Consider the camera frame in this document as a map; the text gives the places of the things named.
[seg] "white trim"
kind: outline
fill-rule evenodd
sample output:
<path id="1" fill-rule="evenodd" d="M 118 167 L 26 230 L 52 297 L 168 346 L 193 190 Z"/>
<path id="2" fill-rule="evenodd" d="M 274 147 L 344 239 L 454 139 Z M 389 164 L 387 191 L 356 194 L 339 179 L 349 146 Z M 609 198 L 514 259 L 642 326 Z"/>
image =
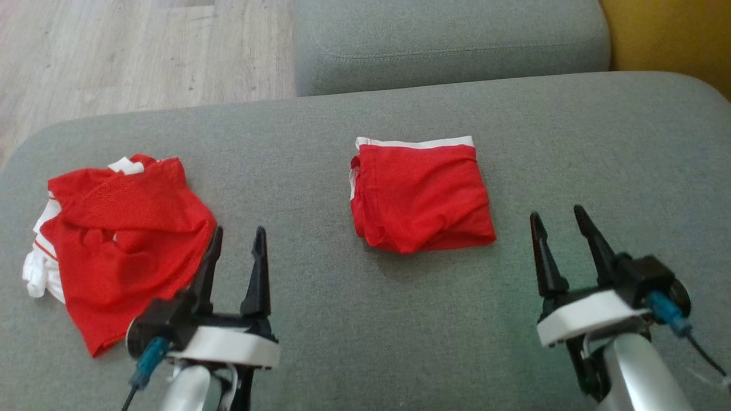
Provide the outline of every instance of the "white trim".
<path id="1" fill-rule="evenodd" d="M 35 226 L 33 226 L 33 232 L 36 234 L 41 233 L 41 226 L 48 220 L 52 219 L 55 216 L 58 216 L 58 213 L 61 212 L 61 204 L 50 197 L 50 192 L 48 192 L 49 198 L 48 203 L 46 203 L 46 208 L 43 209 L 43 213 L 41 213 L 41 217 L 38 218 L 38 221 L 36 221 Z"/>
<path id="2" fill-rule="evenodd" d="M 33 298 L 40 298 L 45 293 L 46 282 L 48 282 L 48 272 L 43 269 L 43 253 L 35 248 L 26 256 L 23 262 L 22 279 L 26 280 L 26 288 L 28 295 Z"/>
<path id="3" fill-rule="evenodd" d="M 145 171 L 145 166 L 141 162 L 132 162 L 126 157 L 120 158 L 118 161 L 113 162 L 107 167 L 116 173 L 121 171 L 125 176 L 129 176 L 130 174 L 139 174 Z"/>
<path id="4" fill-rule="evenodd" d="M 355 179 L 358 177 L 360 167 L 351 168 L 348 180 L 350 180 L 350 200 L 355 198 Z"/>
<path id="5" fill-rule="evenodd" d="M 405 143 L 403 141 L 381 141 L 368 137 L 358 137 L 355 139 L 355 147 L 360 150 L 361 146 L 379 146 L 379 147 L 404 147 L 404 148 L 437 148 L 452 146 L 469 146 L 474 147 L 472 136 L 442 138 L 441 140 L 424 141 L 422 143 Z"/>
<path id="6" fill-rule="evenodd" d="M 50 241 L 43 236 L 43 234 L 36 235 L 35 241 L 43 247 L 45 250 L 38 249 L 38 251 L 42 252 L 43 254 L 46 254 L 48 258 L 57 258 L 56 257 L 56 248 L 53 246 L 53 244 L 50 243 Z"/>

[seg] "gray cushion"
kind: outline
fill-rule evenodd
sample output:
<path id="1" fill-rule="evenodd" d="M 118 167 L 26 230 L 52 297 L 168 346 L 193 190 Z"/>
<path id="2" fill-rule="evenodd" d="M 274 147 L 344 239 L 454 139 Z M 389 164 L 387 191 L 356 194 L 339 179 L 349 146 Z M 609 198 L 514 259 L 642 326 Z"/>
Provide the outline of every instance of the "gray cushion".
<path id="1" fill-rule="evenodd" d="M 20 280 L 45 181 L 143 152 L 178 156 L 225 227 L 213 286 L 235 312 L 257 225 L 269 234 L 281 367 L 255 377 L 256 410 L 589 410 L 563 347 L 540 346 L 529 214 L 541 212 L 572 286 L 594 268 L 572 206 L 617 250 L 657 254 L 694 298 L 698 339 L 731 366 L 731 106 L 698 80 L 613 72 L 87 118 L 23 144 L 0 176 L 3 410 L 118 410 L 133 363 L 91 360 L 64 307 Z M 354 232 L 356 136 L 472 135 L 493 246 L 407 257 Z M 656 347 L 698 410 L 727 394 L 666 328 Z M 153 410 L 169 369 L 135 399 Z M 30 384 L 43 387 L 31 392 Z"/>
<path id="2" fill-rule="evenodd" d="M 597 0 L 299 0 L 300 96 L 609 67 Z"/>

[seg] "cushion seam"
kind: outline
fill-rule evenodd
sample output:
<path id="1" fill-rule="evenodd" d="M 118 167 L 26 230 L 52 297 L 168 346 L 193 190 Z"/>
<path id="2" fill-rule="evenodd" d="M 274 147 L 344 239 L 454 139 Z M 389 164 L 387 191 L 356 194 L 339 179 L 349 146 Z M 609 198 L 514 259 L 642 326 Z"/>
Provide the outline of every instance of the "cushion seam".
<path id="1" fill-rule="evenodd" d="M 576 46 L 576 45 L 582 45 L 589 42 L 592 42 L 596 40 L 597 37 L 593 37 L 589 40 L 582 41 L 579 43 L 572 43 L 572 44 L 563 44 L 563 45 L 551 45 L 551 46 L 540 46 L 540 47 L 564 47 L 564 46 Z M 473 54 L 487 54 L 487 53 L 498 53 L 503 51 L 511 51 L 515 48 L 491 48 L 491 49 L 476 49 L 476 50 L 467 50 L 467 51 L 457 51 L 457 52 L 440 52 L 440 53 L 432 53 L 432 54 L 417 54 L 413 56 L 391 56 L 391 57 L 380 57 L 380 58 L 350 58 L 350 57 L 336 57 L 336 56 L 329 56 L 328 54 L 321 54 L 322 57 L 334 61 L 345 61 L 349 63 L 368 63 L 372 61 L 395 61 L 395 60 L 407 60 L 407 59 L 434 59 L 442 56 L 469 56 Z"/>
<path id="2" fill-rule="evenodd" d="M 312 81 L 312 94 L 319 93 L 320 56 L 322 56 L 320 53 L 315 55 L 315 78 Z"/>
<path id="3" fill-rule="evenodd" d="M 374 60 L 374 61 L 383 61 L 388 59 L 423 59 L 423 58 L 429 58 L 432 56 L 448 56 L 448 55 L 454 55 L 454 54 L 477 54 L 477 53 L 495 53 L 498 51 L 506 51 L 506 50 L 516 50 L 521 48 L 557 48 L 557 47 L 565 47 L 565 46 L 576 46 L 576 45 L 583 45 L 586 43 L 593 42 L 597 38 L 599 38 L 599 35 L 593 36 L 589 39 L 582 40 L 580 42 L 568 42 L 568 43 L 559 43 L 559 44 L 549 44 L 549 45 L 538 45 L 538 44 L 531 44 L 531 45 L 513 45 L 508 47 L 491 47 L 491 48 L 455 48 L 455 49 L 435 49 L 435 50 L 423 50 L 423 51 L 408 51 L 404 53 L 384 53 L 384 54 L 373 54 L 373 55 L 346 55 L 346 54 L 337 54 L 334 53 L 327 48 L 323 47 L 319 41 L 317 41 L 317 38 L 312 34 L 310 31 L 310 38 L 312 39 L 315 46 L 319 49 L 321 54 L 325 57 L 328 57 L 332 60 L 350 60 L 350 61 L 357 61 L 357 60 Z"/>

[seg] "yellow wall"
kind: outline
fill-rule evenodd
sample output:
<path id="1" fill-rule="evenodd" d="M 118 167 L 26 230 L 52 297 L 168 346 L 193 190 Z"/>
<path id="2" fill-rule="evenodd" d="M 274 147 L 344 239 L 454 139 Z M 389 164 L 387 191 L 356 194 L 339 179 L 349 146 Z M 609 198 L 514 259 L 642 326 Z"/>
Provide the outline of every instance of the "yellow wall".
<path id="1" fill-rule="evenodd" d="M 612 69 L 679 72 L 731 100 L 731 0 L 601 0 Z"/>

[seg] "robotic arm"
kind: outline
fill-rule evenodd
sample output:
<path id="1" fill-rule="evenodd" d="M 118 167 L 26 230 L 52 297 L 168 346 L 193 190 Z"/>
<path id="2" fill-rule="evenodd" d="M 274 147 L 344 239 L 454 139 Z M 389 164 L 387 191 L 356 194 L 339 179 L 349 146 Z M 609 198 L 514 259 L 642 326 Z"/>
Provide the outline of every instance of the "robotic arm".
<path id="1" fill-rule="evenodd" d="M 279 364 L 272 333 L 266 232 L 257 229 L 254 268 L 238 314 L 217 314 L 211 304 L 223 229 L 216 228 L 191 286 L 171 300 L 153 300 L 132 321 L 127 350 L 138 359 L 132 391 L 144 389 L 160 361 L 175 366 L 161 411 L 248 411 L 257 369 Z"/>
<path id="2" fill-rule="evenodd" d="M 538 292 L 544 298 L 537 326 L 541 343 L 566 345 L 581 391 L 597 401 L 598 411 L 692 410 L 649 331 L 654 323 L 667 323 L 710 360 L 691 335 L 685 287 L 654 256 L 616 254 L 583 207 L 576 205 L 574 213 L 597 272 L 596 287 L 581 290 L 569 289 L 538 213 L 531 215 Z"/>

